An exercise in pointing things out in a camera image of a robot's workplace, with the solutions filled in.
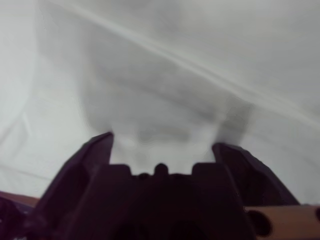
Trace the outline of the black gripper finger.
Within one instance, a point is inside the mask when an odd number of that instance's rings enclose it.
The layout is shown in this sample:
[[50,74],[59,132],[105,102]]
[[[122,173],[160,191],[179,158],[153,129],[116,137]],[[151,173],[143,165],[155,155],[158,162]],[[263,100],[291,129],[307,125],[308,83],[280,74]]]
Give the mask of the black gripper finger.
[[31,240],[60,240],[96,171],[110,163],[114,135],[95,136],[59,170],[29,216]]
[[296,206],[299,201],[274,172],[242,147],[215,143],[217,163],[226,165],[245,206]]

